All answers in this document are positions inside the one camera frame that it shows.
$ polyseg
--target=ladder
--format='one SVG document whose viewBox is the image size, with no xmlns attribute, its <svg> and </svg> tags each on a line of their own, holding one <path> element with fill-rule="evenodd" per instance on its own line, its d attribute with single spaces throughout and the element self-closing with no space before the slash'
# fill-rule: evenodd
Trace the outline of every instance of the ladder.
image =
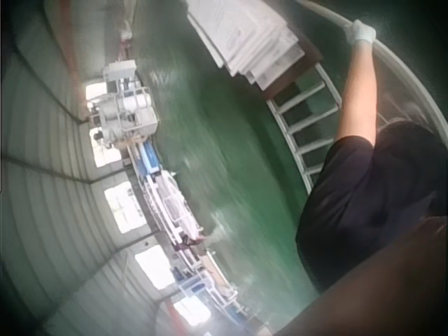
<svg viewBox="0 0 448 336">
<path fill-rule="evenodd" d="M 267 100 L 267 105 L 274 115 L 274 118 L 285 137 L 286 143 L 293 154 L 308 194 L 312 191 L 314 182 L 322 170 L 326 150 L 333 143 L 335 132 L 333 134 L 316 133 L 313 136 L 313 139 L 310 139 L 310 136 L 308 136 L 308 140 L 310 141 L 301 144 L 298 144 L 298 139 L 300 138 L 299 133 L 312 125 L 316 126 L 319 124 L 325 128 L 325 124 L 329 123 L 329 118 L 338 113 L 342 106 L 342 98 L 323 67 L 318 63 L 314 68 L 311 68 L 307 74 L 310 72 L 314 73 L 314 75 L 311 76 L 311 80 L 308 80 L 308 87 L 305 90 L 301 90 L 300 93 L 289 98 L 280 106 L 275 102 L 275 98 Z M 301 85 L 298 81 L 300 81 L 300 78 L 296 80 L 296 84 L 299 89 L 301 89 L 304 85 Z M 288 113 L 291 113 L 293 109 L 296 109 L 297 106 L 301 104 L 311 103 L 311 99 L 314 99 L 315 101 L 321 100 L 317 96 L 322 96 L 322 94 L 326 94 L 328 97 L 327 100 L 331 99 L 331 103 L 324 111 L 312 111 L 313 113 L 311 115 L 301 118 L 300 120 L 294 120 L 294 123 L 287 121 L 286 116 Z M 318 156 L 318 162 L 314 162 L 311 166 L 307 165 L 307 156 L 316 151 L 320 151 L 321 153 L 321 155 Z"/>
</svg>

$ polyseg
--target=corrugated metal wall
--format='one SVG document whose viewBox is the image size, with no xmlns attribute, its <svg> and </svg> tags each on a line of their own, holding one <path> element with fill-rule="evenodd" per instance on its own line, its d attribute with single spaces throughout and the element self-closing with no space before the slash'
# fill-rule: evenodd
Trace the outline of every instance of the corrugated metal wall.
<svg viewBox="0 0 448 336">
<path fill-rule="evenodd" d="M 118 231 L 104 190 L 126 173 L 91 183 L 119 165 L 95 166 L 88 124 L 79 125 L 74 84 L 39 2 L 8 5 L 17 50 L 1 83 L 2 304 L 26 333 L 154 335 L 158 300 L 174 288 L 156 290 L 134 254 L 156 240 L 142 240 L 148 225 Z"/>
</svg>

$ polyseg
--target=green floor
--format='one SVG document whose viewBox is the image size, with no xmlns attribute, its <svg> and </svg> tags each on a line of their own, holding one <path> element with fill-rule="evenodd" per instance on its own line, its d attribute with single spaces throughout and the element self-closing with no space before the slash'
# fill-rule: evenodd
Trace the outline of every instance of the green floor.
<svg viewBox="0 0 448 336">
<path fill-rule="evenodd" d="M 133 48 L 163 164 L 205 232 L 225 232 L 212 249 L 241 300 L 280 329 L 316 292 L 294 241 L 307 194 L 275 120 L 243 78 L 216 68 L 179 1 L 139 2 Z"/>
</svg>

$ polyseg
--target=window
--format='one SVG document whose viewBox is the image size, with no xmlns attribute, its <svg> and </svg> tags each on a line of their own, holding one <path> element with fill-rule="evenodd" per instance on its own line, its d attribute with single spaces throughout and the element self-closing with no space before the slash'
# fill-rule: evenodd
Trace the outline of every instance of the window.
<svg viewBox="0 0 448 336">
<path fill-rule="evenodd" d="M 196 296 L 183 298 L 174 304 L 174 308 L 192 327 L 207 321 L 211 316 L 210 309 Z"/>
<path fill-rule="evenodd" d="M 87 100 L 94 99 L 105 93 L 107 93 L 107 84 L 105 82 L 91 84 L 85 87 L 85 98 Z"/>
<path fill-rule="evenodd" d="M 109 163 L 121 160 L 121 153 L 117 148 L 106 148 L 104 140 L 95 140 L 95 134 L 101 132 L 101 127 L 92 128 L 90 130 L 90 141 L 93 148 L 93 156 L 97 167 L 103 167 Z"/>
<path fill-rule="evenodd" d="M 135 260 L 159 291 L 174 284 L 171 265 L 160 245 L 135 255 Z"/>
<path fill-rule="evenodd" d="M 129 181 L 105 190 L 104 194 L 121 233 L 146 224 L 146 219 Z"/>
</svg>

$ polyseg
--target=metal roof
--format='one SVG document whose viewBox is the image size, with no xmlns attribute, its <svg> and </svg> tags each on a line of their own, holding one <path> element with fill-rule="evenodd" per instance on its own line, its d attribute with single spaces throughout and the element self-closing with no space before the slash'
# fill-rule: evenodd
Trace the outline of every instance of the metal roof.
<svg viewBox="0 0 448 336">
<path fill-rule="evenodd" d="M 71 2 L 83 80 L 118 55 L 118 2 Z M 9 22 L 2 35 L 12 52 L 2 60 L 1 83 L 2 308 L 26 334 L 155 335 L 157 324 L 160 335 L 170 335 L 159 306 L 176 288 L 154 288 L 134 259 L 157 244 L 149 225 L 118 231 L 104 190 L 127 176 L 119 162 L 95 165 L 55 38 L 57 3 L 3 7 Z"/>
</svg>

